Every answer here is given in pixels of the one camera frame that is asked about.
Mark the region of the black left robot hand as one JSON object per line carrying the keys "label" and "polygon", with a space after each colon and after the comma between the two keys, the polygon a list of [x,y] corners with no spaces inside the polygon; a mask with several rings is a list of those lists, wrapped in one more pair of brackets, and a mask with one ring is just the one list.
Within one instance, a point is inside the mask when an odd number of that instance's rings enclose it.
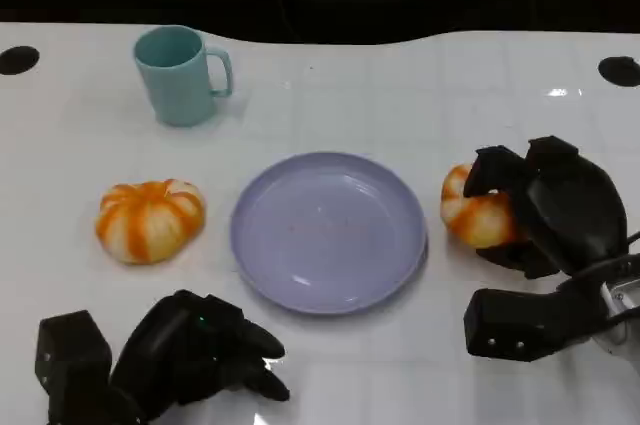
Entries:
{"label": "black left robot hand", "polygon": [[266,365],[284,356],[283,344],[239,307],[179,290],[158,301],[135,328],[111,385],[133,399],[148,420],[223,390],[247,389],[285,402],[289,389]]}

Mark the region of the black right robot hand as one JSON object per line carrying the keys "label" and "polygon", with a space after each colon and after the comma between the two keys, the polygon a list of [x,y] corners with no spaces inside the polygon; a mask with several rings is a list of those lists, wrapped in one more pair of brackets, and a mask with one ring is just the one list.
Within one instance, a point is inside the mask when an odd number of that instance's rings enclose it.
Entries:
{"label": "black right robot hand", "polygon": [[556,137],[530,140],[525,156],[503,145],[481,148],[463,194],[504,194],[520,236],[478,255],[528,279],[574,276],[629,252],[627,214],[610,176]]}

